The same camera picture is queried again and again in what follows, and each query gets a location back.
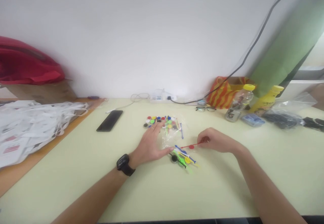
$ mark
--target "watch face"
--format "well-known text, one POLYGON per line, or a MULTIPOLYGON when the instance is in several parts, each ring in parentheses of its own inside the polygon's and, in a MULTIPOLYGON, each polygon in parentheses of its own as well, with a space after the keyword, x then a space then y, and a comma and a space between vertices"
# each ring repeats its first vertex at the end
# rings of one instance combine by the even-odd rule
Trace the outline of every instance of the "watch face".
POLYGON ((117 169, 120 170, 122 166, 125 164, 128 164, 129 162, 129 156, 127 154, 123 155, 119 160, 117 161, 117 169))

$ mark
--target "left hand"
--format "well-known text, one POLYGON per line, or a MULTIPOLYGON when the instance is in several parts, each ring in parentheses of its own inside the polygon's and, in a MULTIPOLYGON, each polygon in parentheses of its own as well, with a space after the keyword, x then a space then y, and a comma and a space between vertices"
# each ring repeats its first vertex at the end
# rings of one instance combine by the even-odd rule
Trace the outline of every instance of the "left hand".
POLYGON ((129 154, 131 168, 135 169, 143 163, 158 160, 174 150, 174 147, 160 150, 156 144, 158 134, 164 124, 165 121, 155 123, 145 131, 138 147, 129 154))

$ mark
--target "orange striped bag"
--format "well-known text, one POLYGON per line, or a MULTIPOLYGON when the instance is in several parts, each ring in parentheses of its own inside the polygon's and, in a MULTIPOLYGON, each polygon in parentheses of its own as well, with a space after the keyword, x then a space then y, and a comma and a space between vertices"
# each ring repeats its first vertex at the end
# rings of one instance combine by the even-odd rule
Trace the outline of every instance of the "orange striped bag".
MULTIPOLYGON (((217 77, 210 91, 218 87, 225 79, 226 77, 217 77)), ((247 77, 230 77, 215 92, 209 94, 208 104, 218 109, 228 109, 235 94, 243 89, 244 84, 254 85, 254 82, 247 77)))

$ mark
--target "black phone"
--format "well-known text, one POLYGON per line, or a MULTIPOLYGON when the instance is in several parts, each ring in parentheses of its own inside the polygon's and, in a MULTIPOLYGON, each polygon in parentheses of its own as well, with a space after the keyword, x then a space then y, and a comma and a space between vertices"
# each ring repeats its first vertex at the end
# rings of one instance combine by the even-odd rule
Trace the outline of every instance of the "black phone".
POLYGON ((98 127, 98 132, 110 132, 114 125, 116 124, 119 117, 122 115, 122 110, 111 111, 107 118, 98 127))

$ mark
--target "eyeglasses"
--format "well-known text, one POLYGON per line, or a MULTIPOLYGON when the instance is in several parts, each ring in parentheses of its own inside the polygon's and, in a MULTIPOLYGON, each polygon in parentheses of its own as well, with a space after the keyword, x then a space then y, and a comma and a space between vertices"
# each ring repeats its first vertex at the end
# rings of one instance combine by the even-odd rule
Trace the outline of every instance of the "eyeglasses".
POLYGON ((215 108, 214 107, 196 107, 196 111, 198 112, 204 112, 205 109, 207 109, 209 112, 215 112, 215 108))

